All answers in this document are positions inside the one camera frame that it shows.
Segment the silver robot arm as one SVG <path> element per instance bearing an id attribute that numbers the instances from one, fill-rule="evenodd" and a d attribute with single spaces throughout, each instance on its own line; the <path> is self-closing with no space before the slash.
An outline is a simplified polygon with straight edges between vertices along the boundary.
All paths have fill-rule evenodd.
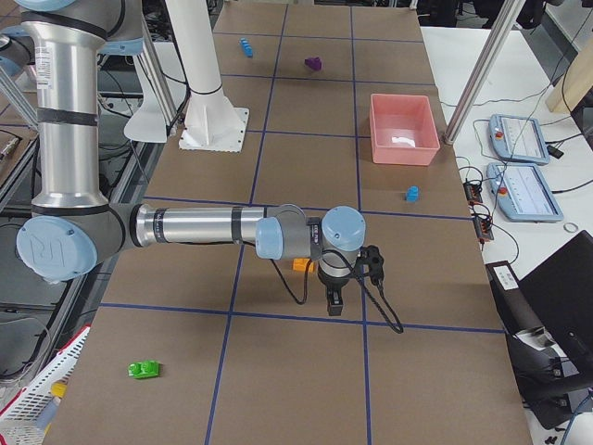
<path id="1" fill-rule="evenodd" d="M 360 280 L 366 223 L 348 206 L 321 218 L 295 205 L 271 208 L 159 208 L 115 205 L 98 172 L 99 54 L 145 49 L 138 1 L 23 1 L 21 20 L 34 43 L 41 190 L 16 247 L 49 282 L 69 281 L 131 247 L 156 243 L 250 245 L 270 261 L 305 258 L 318 266 L 327 311 L 343 308 L 342 288 Z"/>

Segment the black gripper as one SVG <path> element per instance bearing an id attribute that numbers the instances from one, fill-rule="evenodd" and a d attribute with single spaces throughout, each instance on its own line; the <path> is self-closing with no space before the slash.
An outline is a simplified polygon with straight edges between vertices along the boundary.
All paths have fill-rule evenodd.
<path id="1" fill-rule="evenodd" d="M 341 316 L 344 307 L 341 289 L 350 280 L 359 281 L 361 279 L 360 274 L 356 270 L 348 268 L 331 269 L 329 271 L 320 268 L 317 275 L 326 289 L 328 315 Z"/>

